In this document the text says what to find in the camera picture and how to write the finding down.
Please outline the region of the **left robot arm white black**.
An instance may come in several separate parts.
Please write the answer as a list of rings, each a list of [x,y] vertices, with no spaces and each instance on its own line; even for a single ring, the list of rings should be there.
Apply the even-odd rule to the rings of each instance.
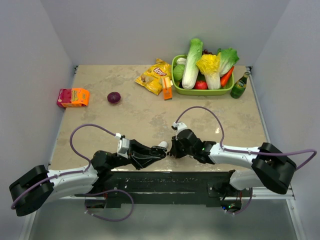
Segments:
[[[132,165],[141,170],[164,159],[168,143],[162,141],[148,147],[136,140],[123,138],[118,141],[117,151],[97,151],[87,166],[67,170],[48,170],[37,165],[9,186],[11,209],[17,216],[29,215],[44,203],[71,195],[99,196],[105,182],[113,175],[112,170]]]

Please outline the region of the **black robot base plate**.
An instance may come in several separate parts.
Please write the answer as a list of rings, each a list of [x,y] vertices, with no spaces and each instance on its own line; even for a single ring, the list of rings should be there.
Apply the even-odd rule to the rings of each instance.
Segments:
[[[247,189],[229,185],[230,172],[157,172],[115,171],[104,185],[91,193],[106,197],[107,208],[121,204],[205,205],[235,209],[240,199],[249,197]]]

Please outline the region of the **black earbud charging case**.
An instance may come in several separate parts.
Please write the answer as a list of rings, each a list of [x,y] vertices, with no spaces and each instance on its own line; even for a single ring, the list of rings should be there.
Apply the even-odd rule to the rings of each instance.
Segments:
[[[167,148],[163,146],[152,146],[151,147],[151,154],[153,156],[166,156],[167,155]]]

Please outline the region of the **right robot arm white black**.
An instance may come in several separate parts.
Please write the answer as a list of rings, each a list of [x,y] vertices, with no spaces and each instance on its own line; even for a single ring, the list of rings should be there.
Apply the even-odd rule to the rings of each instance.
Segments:
[[[287,193],[297,165],[271,143],[258,147],[220,146],[215,141],[202,141],[188,129],[174,127],[175,136],[169,155],[176,159],[191,156],[202,164],[228,164],[246,168],[235,171],[223,183],[223,192],[230,197],[246,188],[266,187],[284,195]]]

